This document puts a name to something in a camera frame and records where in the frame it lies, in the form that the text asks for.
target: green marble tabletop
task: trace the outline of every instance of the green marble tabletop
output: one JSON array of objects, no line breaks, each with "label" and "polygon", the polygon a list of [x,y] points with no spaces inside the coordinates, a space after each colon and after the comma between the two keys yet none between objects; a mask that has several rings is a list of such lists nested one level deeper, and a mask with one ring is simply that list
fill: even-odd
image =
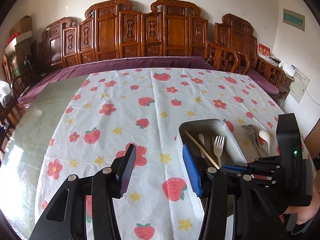
[{"label": "green marble tabletop", "polygon": [[35,226],[35,197],[49,141],[68,103],[88,76],[47,85],[14,131],[0,167],[0,209],[29,239]]}]

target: tablecloth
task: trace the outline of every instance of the tablecloth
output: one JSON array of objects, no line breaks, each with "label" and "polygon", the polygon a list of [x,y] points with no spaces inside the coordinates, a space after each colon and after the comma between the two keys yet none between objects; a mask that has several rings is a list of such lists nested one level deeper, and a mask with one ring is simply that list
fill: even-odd
[{"label": "tablecloth", "polygon": [[[221,119],[250,162],[259,155],[241,125],[267,130],[271,155],[277,155],[279,114],[274,101],[239,74],[177,68],[91,74],[50,140],[37,187],[36,220],[68,175],[92,176],[134,143],[137,159],[128,191],[114,200],[122,239],[197,239],[203,217],[192,209],[186,190],[175,150],[178,127]],[[308,157],[304,145],[303,156]],[[88,239],[93,239],[90,196],[86,218]]]}]

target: purple cushion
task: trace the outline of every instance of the purple cushion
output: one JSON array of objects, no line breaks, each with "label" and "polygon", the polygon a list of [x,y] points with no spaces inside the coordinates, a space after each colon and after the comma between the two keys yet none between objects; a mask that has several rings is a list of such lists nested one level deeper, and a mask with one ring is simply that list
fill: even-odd
[{"label": "purple cushion", "polygon": [[158,67],[215,70],[202,57],[137,57],[104,60],[68,67],[49,73],[44,76],[38,84],[31,87],[23,97],[18,98],[18,102],[31,103],[48,84],[56,81],[103,71]]},{"label": "purple cushion", "polygon": [[278,95],[280,93],[278,88],[276,88],[255,70],[250,69],[247,76],[256,82],[259,87],[261,87],[268,95]]}]

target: metal bolt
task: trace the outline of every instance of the metal bolt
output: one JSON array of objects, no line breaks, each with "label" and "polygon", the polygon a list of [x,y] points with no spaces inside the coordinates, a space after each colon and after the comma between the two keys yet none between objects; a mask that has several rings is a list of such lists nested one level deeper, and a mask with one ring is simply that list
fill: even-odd
[{"label": "metal bolt", "polygon": [[209,167],[208,168],[208,172],[209,173],[216,173],[217,172],[217,169],[215,167]]},{"label": "metal bolt", "polygon": [[74,175],[74,174],[72,174],[72,175],[70,175],[70,176],[68,177],[68,180],[69,180],[69,181],[74,181],[76,178],[77,178],[77,176]]},{"label": "metal bolt", "polygon": [[244,174],[242,178],[243,178],[244,180],[246,180],[246,181],[250,181],[250,180],[251,180],[251,176],[248,175],[248,174]]},{"label": "metal bolt", "polygon": [[112,169],[110,168],[110,167],[106,167],[106,168],[104,168],[103,170],[102,170],[102,172],[104,173],[104,174],[108,174],[108,173],[110,173],[112,171]]}]

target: white fork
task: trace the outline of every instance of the white fork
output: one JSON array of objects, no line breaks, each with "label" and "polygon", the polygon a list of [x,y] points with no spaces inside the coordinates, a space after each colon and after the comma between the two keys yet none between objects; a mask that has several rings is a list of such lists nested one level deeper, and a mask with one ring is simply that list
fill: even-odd
[{"label": "white fork", "polygon": [[224,144],[224,136],[217,136],[213,145],[213,153],[218,158],[219,167],[221,167],[221,155],[223,150],[223,144]]}]

